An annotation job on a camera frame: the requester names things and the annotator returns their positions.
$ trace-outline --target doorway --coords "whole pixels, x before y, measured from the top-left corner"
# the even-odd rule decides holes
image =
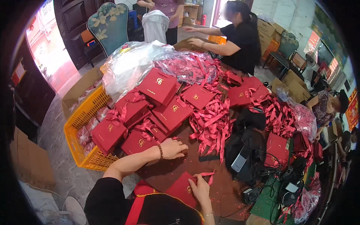
[[[59,91],[77,69],[60,35],[53,0],[40,7],[26,35],[35,64],[55,91]]]
[[[216,6],[214,11],[213,26],[217,28],[223,28],[231,24],[230,21],[225,20],[224,11],[228,0],[216,0]]]

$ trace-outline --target yellow plastic crate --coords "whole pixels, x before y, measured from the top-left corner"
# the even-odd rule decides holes
[[[78,130],[86,125],[92,117],[96,116],[99,109],[105,107],[109,99],[110,96],[105,93],[103,86],[100,85],[83,101],[64,125],[66,141],[78,167],[105,171],[110,164],[119,159],[112,154],[105,156],[98,146],[95,146],[85,157],[84,147],[80,145],[76,138]]]
[[[213,41],[218,43],[219,45],[225,45],[226,44],[226,38],[222,37],[222,36],[213,36],[213,35],[209,35],[209,37],[207,38],[209,41]]]

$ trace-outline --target red banner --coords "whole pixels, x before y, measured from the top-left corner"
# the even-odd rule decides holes
[[[349,130],[351,131],[359,122],[359,99],[357,97],[357,88],[351,93],[349,97],[349,107],[345,112],[347,122],[349,123]]]

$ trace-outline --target red apron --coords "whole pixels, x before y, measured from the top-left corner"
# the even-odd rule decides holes
[[[140,216],[141,209],[143,208],[143,204],[144,204],[144,200],[145,200],[146,196],[152,195],[152,194],[165,194],[165,193],[159,193],[157,190],[150,187],[144,180],[142,180],[136,185],[136,187],[134,189],[134,194],[136,195],[136,198],[131,207],[129,215],[127,216],[125,225],[137,225],[138,224],[138,219]],[[201,224],[203,224],[203,222],[205,220],[204,220],[202,214],[199,211],[197,211],[197,213],[199,213],[199,216],[201,217]]]

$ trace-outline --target floral chair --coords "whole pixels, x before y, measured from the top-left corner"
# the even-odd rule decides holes
[[[281,41],[280,46],[277,51],[270,52],[269,56],[266,58],[264,66],[270,59],[270,56],[273,58],[270,60],[269,63],[272,62],[273,59],[276,59],[282,66],[283,69],[280,72],[280,80],[285,76],[285,74],[289,71],[290,65],[288,58],[290,55],[299,47],[299,42],[296,40],[296,37],[293,33],[288,33],[284,31],[281,34]]]
[[[129,9],[125,4],[104,3],[90,16],[87,29],[100,43],[106,57],[128,42],[127,17]]]

